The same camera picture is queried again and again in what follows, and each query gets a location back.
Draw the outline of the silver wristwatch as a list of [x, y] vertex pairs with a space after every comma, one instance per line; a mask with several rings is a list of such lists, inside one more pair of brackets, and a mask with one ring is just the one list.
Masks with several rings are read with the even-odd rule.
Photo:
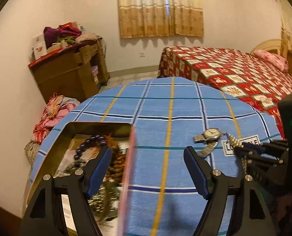
[[217, 147], [222, 135], [223, 132], [221, 132], [218, 128], [209, 128], [202, 134], [194, 136], [193, 141], [195, 143], [203, 143], [206, 145], [201, 151], [197, 151], [197, 155], [202, 158], [206, 158], [210, 155]]

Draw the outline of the pink metal tin box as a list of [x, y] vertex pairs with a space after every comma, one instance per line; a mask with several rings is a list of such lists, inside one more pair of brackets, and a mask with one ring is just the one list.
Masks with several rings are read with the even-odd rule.
[[[70, 175], [55, 177], [60, 162], [72, 138], [87, 135], [86, 147], [101, 144], [96, 158], [90, 159]], [[127, 140], [129, 148], [122, 173], [123, 186], [120, 193], [117, 235], [127, 230], [129, 213], [128, 186], [133, 178], [135, 160], [135, 131], [132, 124], [112, 122], [70, 122], [56, 136], [35, 175], [27, 197], [27, 209], [20, 227], [20, 235], [68, 235], [64, 218], [62, 195], [67, 195], [71, 214], [78, 235], [102, 235], [89, 207], [89, 198], [98, 193], [113, 154], [102, 135], [115, 140]]]

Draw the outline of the bed with red quilt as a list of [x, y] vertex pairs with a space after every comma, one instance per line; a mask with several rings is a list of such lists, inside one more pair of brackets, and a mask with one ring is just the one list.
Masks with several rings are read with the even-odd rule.
[[272, 63], [234, 49], [170, 46], [163, 49], [158, 77], [183, 77], [209, 85], [272, 115], [284, 132], [277, 103], [292, 94], [292, 75]]

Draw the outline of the pink pillow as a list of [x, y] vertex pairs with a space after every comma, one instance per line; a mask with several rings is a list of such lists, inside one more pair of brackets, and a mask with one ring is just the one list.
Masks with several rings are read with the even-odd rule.
[[266, 61], [271, 63], [272, 65], [274, 65], [277, 69], [279, 69], [281, 72], [283, 73], [287, 73], [289, 70], [289, 65], [288, 65], [288, 61], [286, 58], [275, 54], [275, 53], [270, 53], [268, 51], [265, 50], [255, 50], [253, 52], [253, 54]]

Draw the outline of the cream headboard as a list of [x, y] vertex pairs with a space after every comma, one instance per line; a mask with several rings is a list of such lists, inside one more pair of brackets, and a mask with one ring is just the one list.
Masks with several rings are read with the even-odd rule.
[[[268, 41], [264, 41], [260, 44], [258, 44], [254, 49], [251, 50], [251, 54], [254, 53], [255, 50], [265, 50], [273, 54], [282, 55], [281, 50], [281, 40], [278, 39], [271, 39]], [[292, 75], [292, 50], [287, 52], [287, 61], [289, 64], [289, 74]]]

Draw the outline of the pile of clothes on floor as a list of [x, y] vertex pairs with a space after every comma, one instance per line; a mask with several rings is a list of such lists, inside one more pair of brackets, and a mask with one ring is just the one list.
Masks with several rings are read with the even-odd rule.
[[33, 141], [42, 143], [50, 131], [80, 102], [75, 98], [54, 93], [43, 110], [42, 117], [33, 130]]

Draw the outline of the blue plaid tablecloth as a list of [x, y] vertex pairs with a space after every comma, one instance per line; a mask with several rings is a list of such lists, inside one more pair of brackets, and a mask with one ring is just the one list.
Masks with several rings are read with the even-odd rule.
[[218, 128], [255, 143], [279, 139], [275, 119], [215, 88], [181, 77], [143, 80], [108, 89], [68, 113], [42, 142], [30, 182], [57, 153], [54, 143], [78, 122], [120, 123], [134, 130], [124, 235], [192, 235], [206, 206], [183, 160], [193, 137]]

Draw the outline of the side curtain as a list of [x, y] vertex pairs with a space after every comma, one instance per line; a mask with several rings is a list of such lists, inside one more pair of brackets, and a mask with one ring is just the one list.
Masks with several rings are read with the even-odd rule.
[[287, 52], [292, 50], [292, 6], [287, 0], [276, 0], [282, 9], [281, 50], [286, 58]]

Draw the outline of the brown wooden cabinet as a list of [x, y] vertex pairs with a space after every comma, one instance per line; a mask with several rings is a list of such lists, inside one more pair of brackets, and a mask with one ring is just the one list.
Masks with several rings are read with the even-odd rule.
[[43, 99], [64, 95], [82, 102], [108, 83], [102, 37], [56, 50], [28, 65]]

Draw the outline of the white printed box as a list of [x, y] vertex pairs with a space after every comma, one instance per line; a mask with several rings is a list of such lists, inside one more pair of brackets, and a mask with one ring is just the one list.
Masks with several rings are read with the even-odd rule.
[[33, 38], [33, 53], [35, 60], [47, 54], [44, 33]]

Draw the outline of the pile of clothes on cabinet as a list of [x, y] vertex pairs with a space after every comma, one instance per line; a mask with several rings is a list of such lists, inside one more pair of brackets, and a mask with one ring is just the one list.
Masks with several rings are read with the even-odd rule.
[[45, 27], [43, 34], [48, 47], [62, 41], [67, 42], [67, 44], [75, 44], [82, 43], [83, 41], [97, 41], [102, 39], [101, 36], [92, 32], [82, 31], [74, 27], [71, 23], [59, 25], [57, 28]]

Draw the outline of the beige window curtain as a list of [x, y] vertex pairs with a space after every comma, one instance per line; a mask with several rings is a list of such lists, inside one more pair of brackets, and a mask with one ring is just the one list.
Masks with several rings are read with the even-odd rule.
[[204, 36], [200, 0], [118, 0], [122, 39]]

